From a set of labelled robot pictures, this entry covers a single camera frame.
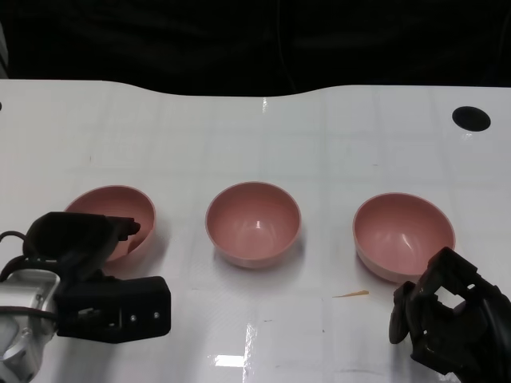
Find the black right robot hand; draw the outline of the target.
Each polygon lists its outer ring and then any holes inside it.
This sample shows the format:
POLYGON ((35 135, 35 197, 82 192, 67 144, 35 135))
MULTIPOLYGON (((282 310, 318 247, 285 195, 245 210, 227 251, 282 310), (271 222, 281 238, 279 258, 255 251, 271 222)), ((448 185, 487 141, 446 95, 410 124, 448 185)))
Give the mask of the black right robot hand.
POLYGON ((389 339, 410 338, 414 361, 462 382, 510 380, 510 300, 448 247, 417 282, 394 292, 389 339))

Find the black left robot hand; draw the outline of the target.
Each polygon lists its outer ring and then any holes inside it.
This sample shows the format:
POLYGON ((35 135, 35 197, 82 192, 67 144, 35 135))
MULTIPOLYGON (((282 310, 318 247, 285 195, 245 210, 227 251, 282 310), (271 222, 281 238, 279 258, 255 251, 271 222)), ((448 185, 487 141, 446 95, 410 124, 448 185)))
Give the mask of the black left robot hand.
POLYGON ((118 243, 140 229, 133 218, 50 212, 31 225, 22 250, 31 266, 81 282, 103 267, 118 243))

